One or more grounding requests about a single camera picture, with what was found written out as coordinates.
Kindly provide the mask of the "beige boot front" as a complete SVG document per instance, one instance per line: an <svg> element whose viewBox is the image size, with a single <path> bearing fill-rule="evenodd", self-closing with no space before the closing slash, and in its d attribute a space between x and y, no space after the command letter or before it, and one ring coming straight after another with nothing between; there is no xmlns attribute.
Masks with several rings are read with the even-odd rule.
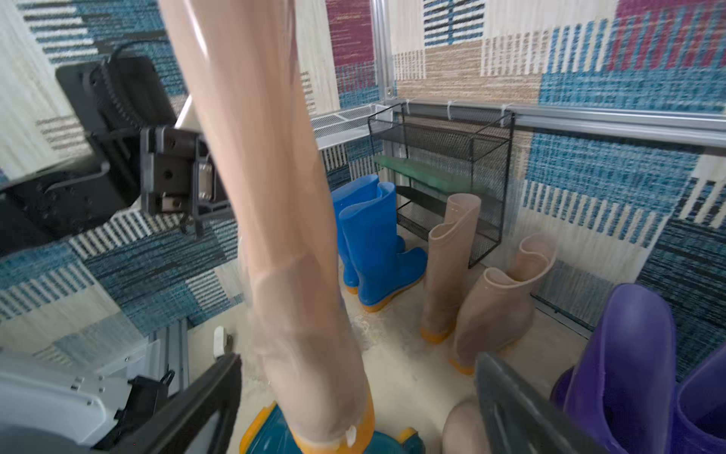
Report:
<svg viewBox="0 0 726 454"><path fill-rule="evenodd" d="M291 1L160 5L238 225L255 347L305 453L361 453L374 405L338 283L337 229Z"/></svg>

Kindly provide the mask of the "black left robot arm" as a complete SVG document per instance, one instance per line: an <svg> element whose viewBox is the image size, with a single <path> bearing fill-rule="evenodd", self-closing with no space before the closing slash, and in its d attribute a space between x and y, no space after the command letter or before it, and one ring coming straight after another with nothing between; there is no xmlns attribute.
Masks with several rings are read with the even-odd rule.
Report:
<svg viewBox="0 0 726 454"><path fill-rule="evenodd" d="M135 202L180 216L197 238L206 221L233 217L203 134L175 127L151 59L124 53L134 45L57 69L91 152L2 185L2 255L86 233Z"/></svg>

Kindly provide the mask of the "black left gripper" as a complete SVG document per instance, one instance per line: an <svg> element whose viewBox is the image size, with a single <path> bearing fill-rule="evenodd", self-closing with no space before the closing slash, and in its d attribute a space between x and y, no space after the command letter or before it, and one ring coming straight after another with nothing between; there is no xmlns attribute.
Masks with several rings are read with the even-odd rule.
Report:
<svg viewBox="0 0 726 454"><path fill-rule="evenodd" d="M200 132L168 126L140 134L141 206L189 221L230 219L233 208Z"/></svg>

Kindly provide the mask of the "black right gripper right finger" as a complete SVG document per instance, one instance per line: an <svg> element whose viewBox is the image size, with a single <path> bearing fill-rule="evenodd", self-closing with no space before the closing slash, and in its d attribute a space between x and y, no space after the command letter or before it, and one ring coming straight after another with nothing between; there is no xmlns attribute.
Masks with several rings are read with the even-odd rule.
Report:
<svg viewBox="0 0 726 454"><path fill-rule="evenodd" d="M476 393L493 453L604 453L498 355L480 353Z"/></svg>

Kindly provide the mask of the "blue boot from pile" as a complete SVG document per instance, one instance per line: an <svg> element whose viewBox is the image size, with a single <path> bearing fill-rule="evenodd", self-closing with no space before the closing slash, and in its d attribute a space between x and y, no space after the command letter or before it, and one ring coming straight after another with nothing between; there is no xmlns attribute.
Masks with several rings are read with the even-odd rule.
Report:
<svg viewBox="0 0 726 454"><path fill-rule="evenodd" d="M355 208L350 243L359 278L358 298L368 312L385 308L398 293L418 284L427 268L421 248L398 250L396 185L379 183L376 196Z"/></svg>

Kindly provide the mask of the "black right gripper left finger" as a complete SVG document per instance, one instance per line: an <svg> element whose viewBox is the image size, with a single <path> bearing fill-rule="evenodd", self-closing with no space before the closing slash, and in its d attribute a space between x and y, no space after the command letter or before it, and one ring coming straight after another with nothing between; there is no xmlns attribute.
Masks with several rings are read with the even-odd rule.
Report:
<svg viewBox="0 0 726 454"><path fill-rule="evenodd" d="M234 432L242 391L242 359L218 359L113 453L224 453Z"/></svg>

